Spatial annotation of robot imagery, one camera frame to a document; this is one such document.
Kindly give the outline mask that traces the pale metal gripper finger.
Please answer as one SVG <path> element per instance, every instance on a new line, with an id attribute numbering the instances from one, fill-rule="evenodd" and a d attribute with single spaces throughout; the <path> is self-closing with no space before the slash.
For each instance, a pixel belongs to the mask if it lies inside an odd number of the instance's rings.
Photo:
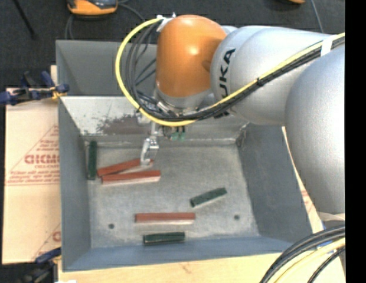
<path id="1" fill-rule="evenodd" d="M 148 157 L 151 163 L 156 158 L 158 152 L 159 152 L 159 144 L 157 139 L 149 139 Z"/>
<path id="2" fill-rule="evenodd" d="M 149 157 L 149 148 L 150 148 L 150 139 L 146 138 L 143 141 L 141 153 L 140 153 L 140 164 L 141 165 L 149 165 L 151 159 Z"/>

